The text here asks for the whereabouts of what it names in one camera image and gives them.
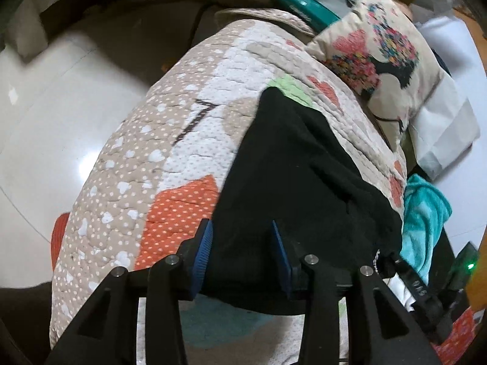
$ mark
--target teal cloth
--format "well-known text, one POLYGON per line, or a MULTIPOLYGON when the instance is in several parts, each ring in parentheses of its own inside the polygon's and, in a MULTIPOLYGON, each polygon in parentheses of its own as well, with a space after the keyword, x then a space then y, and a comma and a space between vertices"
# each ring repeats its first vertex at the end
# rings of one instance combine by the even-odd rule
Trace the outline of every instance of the teal cloth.
POLYGON ((401 257, 428 284, 433 248, 443 225, 451 215, 451 206, 432 184, 413 174, 404 191, 404 228, 401 257))

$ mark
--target metal screw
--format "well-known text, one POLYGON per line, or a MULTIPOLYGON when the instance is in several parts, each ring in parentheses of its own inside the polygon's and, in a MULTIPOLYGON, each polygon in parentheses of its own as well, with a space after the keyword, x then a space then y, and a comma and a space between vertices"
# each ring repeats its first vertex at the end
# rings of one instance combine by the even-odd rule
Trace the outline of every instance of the metal screw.
POLYGON ((116 268, 113 268, 110 273, 112 276, 120 277, 123 275, 123 273, 125 273, 125 270, 127 269, 125 269, 123 266, 117 266, 116 268))
POLYGON ((308 254, 304 257, 304 262, 306 262, 308 265, 315 265, 319 260, 320 259, 313 254, 308 254))
POLYGON ((373 275, 373 269, 370 266, 362 266, 360 268, 360 273, 362 273, 364 276, 372 276, 373 275))
POLYGON ((177 255, 169 255, 166 257, 166 263, 168 265, 175 265, 179 262, 179 257, 177 255))

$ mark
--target bedspread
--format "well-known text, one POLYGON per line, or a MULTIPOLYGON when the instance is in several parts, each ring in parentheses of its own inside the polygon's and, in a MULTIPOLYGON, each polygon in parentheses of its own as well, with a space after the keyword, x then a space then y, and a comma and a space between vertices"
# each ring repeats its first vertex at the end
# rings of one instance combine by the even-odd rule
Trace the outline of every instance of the bedspread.
MULTIPOLYGON (((402 150, 388 148, 355 94, 304 46, 276 24, 230 23, 192 48, 120 124, 66 227, 53 276, 52 345, 113 267, 150 267, 211 216, 266 87, 320 111, 362 178, 402 216, 402 150)), ((273 322, 283 336, 300 324, 273 322)))

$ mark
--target beige polka dot fabric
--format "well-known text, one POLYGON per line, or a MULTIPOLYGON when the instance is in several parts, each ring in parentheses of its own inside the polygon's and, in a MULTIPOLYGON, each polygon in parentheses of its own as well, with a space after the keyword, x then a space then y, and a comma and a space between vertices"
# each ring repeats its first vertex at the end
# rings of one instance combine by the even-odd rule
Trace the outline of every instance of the beige polka dot fabric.
POLYGON ((364 180, 403 214, 402 151, 390 151, 353 92, 304 47, 267 21, 232 22, 192 48, 120 124, 70 214, 53 276, 52 345, 113 267, 150 266, 211 215, 268 86, 320 111, 364 180))

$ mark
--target green patch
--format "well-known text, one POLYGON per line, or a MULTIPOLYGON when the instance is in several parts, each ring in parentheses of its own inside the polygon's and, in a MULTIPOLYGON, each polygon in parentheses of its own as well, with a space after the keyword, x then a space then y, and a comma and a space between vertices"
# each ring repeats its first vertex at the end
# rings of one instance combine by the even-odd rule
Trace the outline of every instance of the green patch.
POLYGON ((289 74, 284 74, 283 77, 273 79, 267 85, 275 86, 284 93, 284 96, 293 99, 305 107, 313 108, 313 100, 311 97, 301 89, 299 81, 289 74))

